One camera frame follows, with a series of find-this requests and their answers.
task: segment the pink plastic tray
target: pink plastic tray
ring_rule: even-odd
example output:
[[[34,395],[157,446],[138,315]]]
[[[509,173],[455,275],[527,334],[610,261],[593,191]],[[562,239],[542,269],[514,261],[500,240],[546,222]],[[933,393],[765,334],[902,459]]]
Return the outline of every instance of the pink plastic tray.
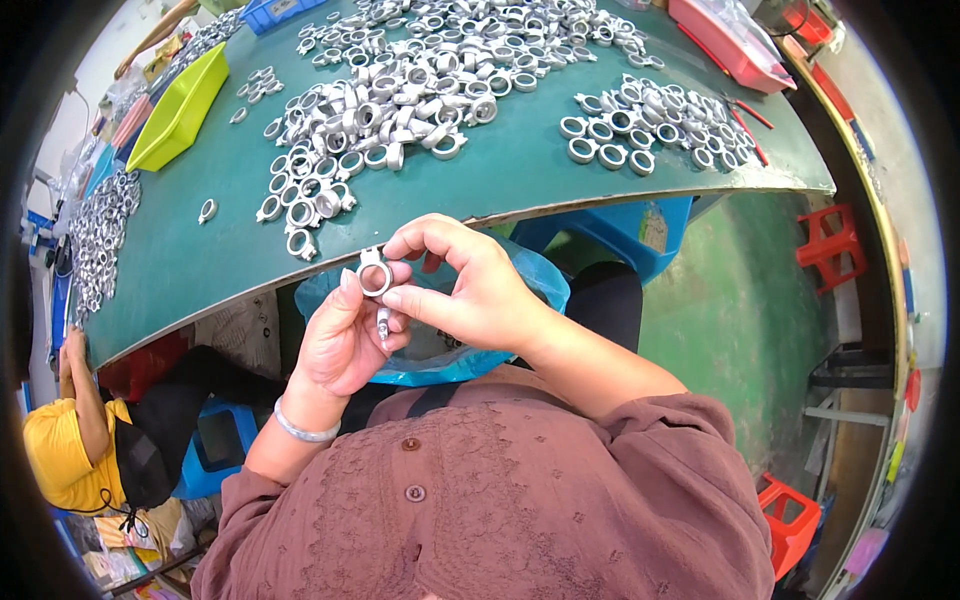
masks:
[[[737,83],[773,94],[797,84],[763,43],[744,28],[734,37],[728,26],[697,0],[670,0],[670,16],[723,63]]]

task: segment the green workbench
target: green workbench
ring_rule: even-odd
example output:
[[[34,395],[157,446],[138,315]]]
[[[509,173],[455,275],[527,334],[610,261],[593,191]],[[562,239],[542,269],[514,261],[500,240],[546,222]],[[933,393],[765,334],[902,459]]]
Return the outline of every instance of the green workbench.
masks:
[[[662,58],[666,68],[634,69],[615,47],[590,44],[599,61],[552,72],[531,94],[512,92],[498,102],[492,123],[461,128],[469,142],[452,160],[437,160],[418,146],[408,150],[397,173],[368,169],[351,179],[358,205],[314,232],[319,254],[310,263],[287,253],[282,219],[267,224],[254,220],[269,195],[270,163],[287,150],[264,139],[263,130],[308,86],[348,78],[342,64],[316,69],[310,63],[313,53],[301,58],[297,32],[305,23],[324,22],[330,12],[350,14],[353,5],[330,0],[264,36],[248,28],[238,32],[226,49],[230,75],[194,145],[159,172],[141,176],[143,201],[119,253],[116,295],[86,326],[93,365],[102,366],[235,300],[345,262],[427,212],[473,219],[480,226],[600,204],[733,190],[833,194],[827,166],[782,94],[764,96],[724,76],[666,12],[632,12],[611,0],[597,4],[634,20],[649,35],[647,52]],[[389,34],[390,39],[405,36],[402,29]],[[253,70],[267,65],[274,66],[286,88],[251,107],[234,92]],[[596,160],[575,164],[558,132],[560,119],[581,114],[572,99],[575,93],[619,87],[621,73],[741,98],[776,127],[768,131],[744,115],[770,166],[699,172],[687,153],[672,150],[655,152],[657,168],[647,178],[626,167],[608,171]],[[230,116],[242,106],[250,109],[249,116],[231,125]],[[207,198],[220,207],[212,221],[199,226]]]

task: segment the table edge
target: table edge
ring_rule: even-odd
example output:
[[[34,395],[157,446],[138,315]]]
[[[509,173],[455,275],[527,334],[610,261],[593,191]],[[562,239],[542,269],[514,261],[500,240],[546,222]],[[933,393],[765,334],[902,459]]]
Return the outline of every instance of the table edge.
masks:
[[[864,164],[863,157],[858,152],[859,145],[856,138],[847,126],[847,122],[843,119],[843,116],[829,100],[826,92],[820,87],[820,84],[814,80],[813,74],[805,61],[790,54],[790,51],[779,39],[777,40],[777,44],[780,47],[780,52],[790,61],[794,68],[797,69],[804,79],[804,82],[813,90],[817,100],[823,105],[830,121],[833,122],[834,127],[840,134],[844,146],[847,147],[847,152],[851,155],[853,165],[867,193],[870,209],[874,213],[874,220],[880,232],[880,245],[883,248],[883,257],[886,263],[887,275],[890,279],[890,292],[893,296],[894,304],[894,410],[891,415],[891,425],[887,427],[885,432],[886,440],[877,456],[877,468],[874,471],[873,481],[871,482],[870,490],[867,492],[867,498],[860,512],[860,517],[857,519],[856,526],[853,528],[851,537],[847,541],[847,547],[844,549],[840,561],[838,561],[837,565],[833,568],[830,577],[827,579],[827,584],[817,596],[818,600],[821,600],[828,597],[829,593],[838,585],[837,580],[841,571],[843,571],[844,564],[846,564],[851,552],[853,552],[853,547],[856,545],[857,540],[859,540],[864,530],[866,530],[869,522],[873,520],[873,515],[878,508],[877,505],[880,500],[880,490],[883,487],[884,475],[890,466],[890,460],[896,443],[897,422],[906,406],[904,393],[906,390],[906,379],[909,373],[906,332],[909,324],[906,314],[906,292],[903,287],[902,266],[900,264],[900,240],[890,221],[890,215],[887,213],[883,202],[876,193],[867,165]]]

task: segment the woman's left hand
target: woman's left hand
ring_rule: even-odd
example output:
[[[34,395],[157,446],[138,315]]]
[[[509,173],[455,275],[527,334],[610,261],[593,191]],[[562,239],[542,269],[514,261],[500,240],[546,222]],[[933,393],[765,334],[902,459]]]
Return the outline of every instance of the woman's left hand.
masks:
[[[394,284],[410,279],[410,265],[388,264]],[[388,321],[387,339],[380,340],[376,310],[381,306],[364,296],[356,273],[344,269],[340,287],[330,292],[307,323],[289,385],[344,399],[366,385],[391,354],[410,342],[410,318],[397,311]]]

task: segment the pink box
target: pink box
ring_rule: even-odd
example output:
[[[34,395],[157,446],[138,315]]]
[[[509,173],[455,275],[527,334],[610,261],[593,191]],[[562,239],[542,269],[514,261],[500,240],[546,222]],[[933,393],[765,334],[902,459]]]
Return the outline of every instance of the pink box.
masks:
[[[700,0],[670,0],[670,16],[680,22],[723,63],[737,83],[773,94],[797,84],[780,64],[773,40],[736,0],[721,13]]]

